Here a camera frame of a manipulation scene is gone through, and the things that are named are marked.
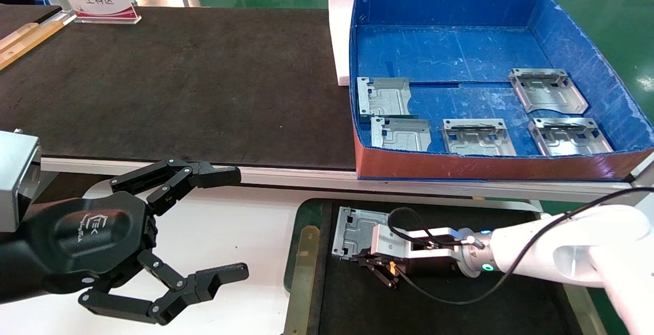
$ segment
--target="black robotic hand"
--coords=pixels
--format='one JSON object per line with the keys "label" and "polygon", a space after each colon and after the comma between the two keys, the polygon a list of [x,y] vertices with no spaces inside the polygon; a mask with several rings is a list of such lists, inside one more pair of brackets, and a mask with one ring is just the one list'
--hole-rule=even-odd
{"label": "black robotic hand", "polygon": [[[212,300],[222,284],[247,279],[248,269],[239,263],[182,277],[152,254],[155,216],[195,187],[239,182],[236,167],[162,160],[110,179],[108,197],[31,209],[16,232],[0,233],[0,303],[91,287],[79,303],[94,314],[168,324],[190,304]],[[147,202],[134,196],[155,187]],[[164,296],[150,302],[109,293],[143,268],[169,288]]]}

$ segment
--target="white foam block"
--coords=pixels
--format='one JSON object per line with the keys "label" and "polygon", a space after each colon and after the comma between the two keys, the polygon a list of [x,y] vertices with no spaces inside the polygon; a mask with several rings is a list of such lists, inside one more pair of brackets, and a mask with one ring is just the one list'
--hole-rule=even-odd
{"label": "white foam block", "polygon": [[329,28],[339,86],[350,85],[350,23],[355,0],[329,0]]}

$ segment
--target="sign with chinese text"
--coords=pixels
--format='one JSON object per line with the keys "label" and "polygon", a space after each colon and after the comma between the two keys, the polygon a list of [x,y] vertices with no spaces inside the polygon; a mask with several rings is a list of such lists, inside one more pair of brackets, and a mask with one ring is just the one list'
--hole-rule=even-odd
{"label": "sign with chinese text", "polygon": [[136,23],[141,17],[136,14],[131,0],[68,0],[81,21],[114,23]]}

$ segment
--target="black work surface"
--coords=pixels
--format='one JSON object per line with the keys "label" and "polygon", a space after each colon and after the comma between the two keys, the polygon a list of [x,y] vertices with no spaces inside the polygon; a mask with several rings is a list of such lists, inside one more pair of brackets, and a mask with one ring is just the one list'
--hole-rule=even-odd
{"label": "black work surface", "polygon": [[[332,229],[321,232],[332,246],[339,206],[390,212],[390,203],[337,201],[332,205]],[[410,205],[420,212],[429,228],[499,228],[533,220],[533,212],[471,207]],[[398,216],[397,226],[418,229],[411,216]],[[485,300],[455,306],[434,302],[401,280],[396,289],[386,288],[367,268],[327,254],[320,335],[411,333],[414,335],[463,335],[502,333],[511,335],[581,334],[572,308],[560,284],[514,276]],[[491,288],[499,273],[467,277],[416,277],[428,293],[448,300],[476,298]],[[316,318],[309,321],[315,326]]]}
{"label": "black work surface", "polygon": [[138,7],[72,23],[0,73],[0,129],[46,156],[355,167],[327,10]]}
{"label": "black work surface", "polygon": [[0,5],[0,39],[26,23],[42,23],[59,11],[59,6]]}

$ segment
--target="aluminum bracket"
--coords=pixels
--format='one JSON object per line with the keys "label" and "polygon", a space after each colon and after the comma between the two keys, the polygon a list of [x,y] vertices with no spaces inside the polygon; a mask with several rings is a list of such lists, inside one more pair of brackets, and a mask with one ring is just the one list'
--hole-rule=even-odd
{"label": "aluminum bracket", "polygon": [[409,79],[358,77],[359,119],[369,121],[372,116],[416,118],[409,114]]}
{"label": "aluminum bracket", "polygon": [[547,109],[563,114],[583,114],[588,108],[586,99],[563,69],[514,68],[509,82],[526,112]]}
{"label": "aluminum bracket", "polygon": [[592,118],[535,118],[533,141],[546,156],[611,153],[611,144]]}
{"label": "aluminum bracket", "polygon": [[441,131],[448,153],[516,156],[504,119],[443,119]]}
{"label": "aluminum bracket", "polygon": [[371,117],[370,132],[373,147],[391,150],[427,151],[432,143],[429,121]]}
{"label": "aluminum bracket", "polygon": [[341,207],[336,221],[332,256],[343,260],[355,260],[353,256],[362,249],[370,248],[372,231],[378,224],[386,225],[388,214],[377,211]]}

